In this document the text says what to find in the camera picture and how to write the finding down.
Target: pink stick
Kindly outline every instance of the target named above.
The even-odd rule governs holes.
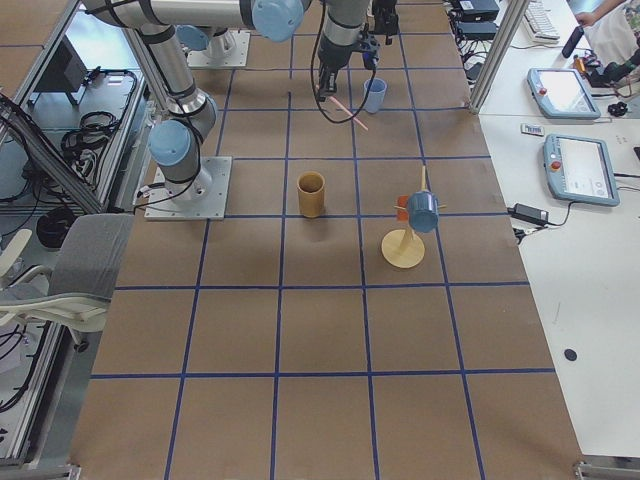
[[[329,100],[331,100],[333,103],[335,103],[338,106],[338,108],[340,108],[340,110],[345,112],[347,115],[352,115],[352,113],[349,111],[349,109],[347,107],[345,107],[344,105],[342,105],[340,103],[340,101],[338,101],[338,99],[336,99],[334,97],[329,97]],[[358,125],[360,125],[362,128],[364,128],[367,132],[369,131],[369,128],[364,123],[362,123],[358,117],[353,117],[352,120],[354,122],[356,122]]]

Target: chair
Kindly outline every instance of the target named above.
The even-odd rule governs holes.
[[[88,343],[80,332],[104,328],[116,277],[133,224],[132,215],[79,217],[69,229],[53,269],[34,266],[0,291],[0,325],[10,321],[51,321],[66,326],[77,351]],[[30,237],[20,231],[0,256],[0,276],[19,256]],[[44,275],[46,294],[32,281]]]

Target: keyboard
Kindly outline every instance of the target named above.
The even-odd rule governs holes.
[[[529,2],[522,23],[534,43],[558,43],[560,41],[560,35],[549,20],[544,5],[540,1],[531,0]]]

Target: metal frame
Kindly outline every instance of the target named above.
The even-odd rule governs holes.
[[[0,480],[78,480],[80,467],[66,465],[38,470],[12,470],[0,472]]]
[[[640,480],[640,470],[596,467],[594,465],[580,462],[574,466],[574,472],[578,480],[598,479],[598,480]]]
[[[480,113],[480,108],[491,90],[493,79],[498,73],[500,63],[504,58],[511,40],[524,17],[524,12],[529,6],[529,0],[511,0],[507,11],[500,22],[500,28],[496,34],[495,40],[489,49],[489,55],[480,70],[480,75],[471,91],[471,99],[469,101],[469,110],[472,113]]]

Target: aluminum rail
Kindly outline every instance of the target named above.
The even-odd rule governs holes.
[[[480,109],[484,104],[484,101],[491,90],[491,84],[493,79],[498,73],[500,63],[504,58],[511,40],[522,22],[524,12],[529,6],[529,0],[510,0],[507,11],[500,22],[500,28],[496,34],[495,40],[491,44],[489,49],[489,55],[480,70],[480,75],[476,81],[475,86],[471,92],[471,99],[469,101],[469,110],[472,113],[480,113]]]

